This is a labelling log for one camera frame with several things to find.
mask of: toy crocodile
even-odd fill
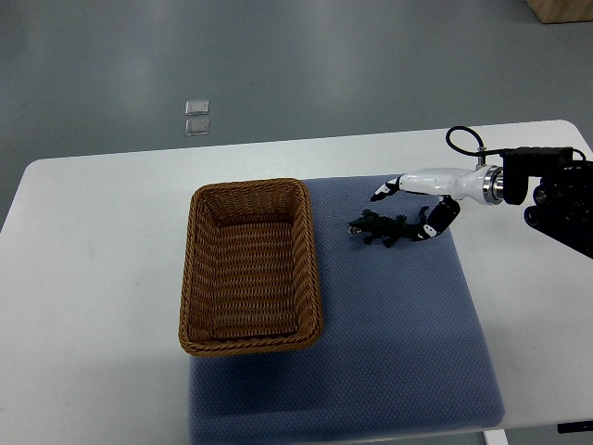
[[[400,238],[415,238],[420,228],[426,224],[426,211],[428,206],[420,209],[420,223],[408,224],[405,215],[398,215],[395,219],[379,216],[368,209],[362,211],[362,216],[348,223],[348,233],[351,235],[369,232],[370,235],[362,238],[364,244],[371,244],[374,239],[388,236],[383,240],[386,248],[391,248]]]

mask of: robotic hand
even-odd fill
[[[477,152],[455,146],[451,134],[462,130],[478,142]],[[403,174],[379,187],[371,201],[394,195],[397,191],[441,196],[426,224],[412,238],[415,241],[443,233],[460,213],[457,202],[470,197],[480,204],[497,205],[502,201],[520,205],[527,196],[530,176],[541,177],[534,192],[535,206],[525,210],[527,224],[563,244],[593,258],[593,162],[571,147],[519,147],[486,151],[480,136],[462,126],[447,132],[448,145],[466,156],[479,158],[476,170],[423,169]],[[582,160],[573,160],[573,153]],[[487,155],[500,155],[503,167],[486,165]]]

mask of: blue fabric mat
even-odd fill
[[[347,234],[363,209],[416,223],[421,206],[438,202],[400,193],[371,203],[395,176],[305,181],[322,337],[301,351],[192,357],[194,444],[358,439],[501,421],[498,385],[449,231],[392,248]]]

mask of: wicker basket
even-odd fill
[[[322,332],[309,191],[206,185],[189,211],[179,340],[195,356],[298,350]]]

